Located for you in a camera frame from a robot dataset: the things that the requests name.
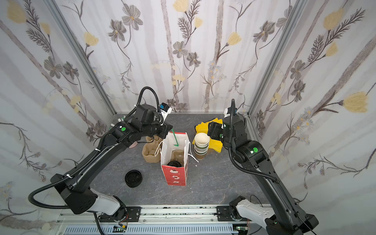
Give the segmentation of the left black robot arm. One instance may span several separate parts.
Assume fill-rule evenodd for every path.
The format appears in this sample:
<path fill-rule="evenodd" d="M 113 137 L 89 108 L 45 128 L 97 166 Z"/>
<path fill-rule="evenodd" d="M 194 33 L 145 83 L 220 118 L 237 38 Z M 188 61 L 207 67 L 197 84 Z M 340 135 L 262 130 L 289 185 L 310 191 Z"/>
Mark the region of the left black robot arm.
<path fill-rule="evenodd" d="M 28 201 L 37 207 L 51 210 L 70 209 L 74 214 L 101 212 L 114 215 L 121 207 L 115 196 L 107 196 L 91 189 L 97 175 L 119 154 L 143 137 L 165 139 L 173 126 L 165 120 L 171 108 L 160 103 L 151 87 L 143 87 L 133 110 L 100 138 L 98 146 L 77 166 L 65 174 L 56 174 L 51 183 L 34 190 Z M 35 195 L 55 188 L 64 205 L 48 205 L 37 201 Z"/>

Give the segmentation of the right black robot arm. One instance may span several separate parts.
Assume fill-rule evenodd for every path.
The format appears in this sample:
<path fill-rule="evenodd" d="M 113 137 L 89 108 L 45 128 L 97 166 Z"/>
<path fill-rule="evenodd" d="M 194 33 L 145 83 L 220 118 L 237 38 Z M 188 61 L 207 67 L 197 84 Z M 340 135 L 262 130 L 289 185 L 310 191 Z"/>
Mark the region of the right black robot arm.
<path fill-rule="evenodd" d="M 305 212 L 291 196 L 261 143 L 247 137 L 246 120 L 238 114 L 235 100 L 231 101 L 224 115 L 222 124 L 209 124 L 208 136 L 222 142 L 231 163 L 236 169 L 254 177 L 270 203 L 270 207 L 266 208 L 239 196 L 229 204 L 231 217 L 234 220 L 248 219 L 270 235 L 313 232 L 319 224 L 318 219 Z"/>

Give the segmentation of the red white paper bag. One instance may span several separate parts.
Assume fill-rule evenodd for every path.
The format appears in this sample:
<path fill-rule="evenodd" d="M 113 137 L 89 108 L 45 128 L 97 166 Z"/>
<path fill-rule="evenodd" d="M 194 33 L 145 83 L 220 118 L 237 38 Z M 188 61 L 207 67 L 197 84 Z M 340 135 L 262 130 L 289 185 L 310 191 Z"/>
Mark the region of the red white paper bag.
<path fill-rule="evenodd" d="M 189 158 L 192 155 L 191 141 L 187 133 L 170 131 L 158 145 L 156 155 L 160 155 L 161 168 L 169 186 L 185 186 L 188 178 Z"/>

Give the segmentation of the green straw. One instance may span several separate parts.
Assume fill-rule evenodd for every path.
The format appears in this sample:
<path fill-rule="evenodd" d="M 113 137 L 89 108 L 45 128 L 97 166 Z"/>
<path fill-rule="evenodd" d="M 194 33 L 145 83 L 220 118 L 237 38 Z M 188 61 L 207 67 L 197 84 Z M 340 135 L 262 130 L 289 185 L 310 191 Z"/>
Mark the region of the green straw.
<path fill-rule="evenodd" d="M 178 142 L 178 140 L 177 140 L 176 133 L 175 133 L 174 129 L 172 129 L 171 132 L 173 133 L 173 137 L 174 137 L 174 139 L 175 139 L 175 144 L 174 144 L 174 146 L 178 147 L 178 146 L 179 146 L 179 142 Z"/>

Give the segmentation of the black plastic cup lid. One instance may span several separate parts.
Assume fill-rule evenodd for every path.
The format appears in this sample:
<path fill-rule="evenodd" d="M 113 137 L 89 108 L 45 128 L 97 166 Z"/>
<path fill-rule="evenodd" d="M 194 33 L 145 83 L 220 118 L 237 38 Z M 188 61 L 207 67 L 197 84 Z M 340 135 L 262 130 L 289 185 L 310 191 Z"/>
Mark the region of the black plastic cup lid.
<path fill-rule="evenodd" d="M 171 161 L 167 164 L 167 166 L 172 166 L 172 167 L 182 167 L 182 164 L 179 161 Z"/>

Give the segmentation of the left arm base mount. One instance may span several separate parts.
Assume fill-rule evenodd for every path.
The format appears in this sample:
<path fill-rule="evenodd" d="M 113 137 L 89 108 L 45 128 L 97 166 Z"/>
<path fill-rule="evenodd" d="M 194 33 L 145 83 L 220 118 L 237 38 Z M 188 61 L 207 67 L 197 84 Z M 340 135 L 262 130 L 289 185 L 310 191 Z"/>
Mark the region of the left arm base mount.
<path fill-rule="evenodd" d="M 102 213 L 99 222 L 138 222 L 141 215 L 141 207 L 120 207 L 114 215 Z"/>

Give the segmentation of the single brown pulp carrier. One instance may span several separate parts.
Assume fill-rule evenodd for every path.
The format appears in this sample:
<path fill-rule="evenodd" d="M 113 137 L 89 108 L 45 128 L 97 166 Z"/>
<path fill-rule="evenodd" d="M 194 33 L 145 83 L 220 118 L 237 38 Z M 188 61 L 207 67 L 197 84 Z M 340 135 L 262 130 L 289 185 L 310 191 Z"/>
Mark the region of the single brown pulp carrier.
<path fill-rule="evenodd" d="M 179 162 L 181 166 L 184 165 L 184 150 L 182 149 L 176 149 L 174 151 L 172 151 L 172 154 L 171 154 L 171 161 L 176 161 L 176 162 Z"/>

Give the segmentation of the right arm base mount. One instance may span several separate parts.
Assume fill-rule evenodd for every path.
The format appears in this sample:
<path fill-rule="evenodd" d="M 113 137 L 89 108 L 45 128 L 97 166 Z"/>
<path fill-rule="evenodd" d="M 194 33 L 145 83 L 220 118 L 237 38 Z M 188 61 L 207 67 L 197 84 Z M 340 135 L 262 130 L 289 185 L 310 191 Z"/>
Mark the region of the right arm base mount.
<path fill-rule="evenodd" d="M 236 212 L 232 206 L 217 206 L 216 213 L 219 222 L 250 222 L 251 220 L 243 218 Z"/>

